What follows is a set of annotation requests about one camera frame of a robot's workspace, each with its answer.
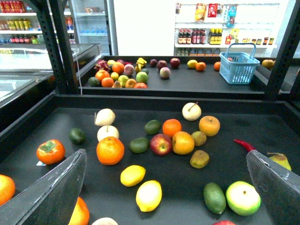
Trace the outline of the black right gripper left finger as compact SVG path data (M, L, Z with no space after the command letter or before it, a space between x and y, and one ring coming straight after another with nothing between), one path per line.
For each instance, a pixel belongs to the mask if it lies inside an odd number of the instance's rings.
M82 190L87 154L73 155L0 208L2 225L67 225Z

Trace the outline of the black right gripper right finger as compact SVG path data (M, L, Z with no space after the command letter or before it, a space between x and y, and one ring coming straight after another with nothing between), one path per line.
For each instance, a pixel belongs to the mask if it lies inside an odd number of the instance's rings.
M275 225L300 223L300 177L256 150L246 156L252 183Z

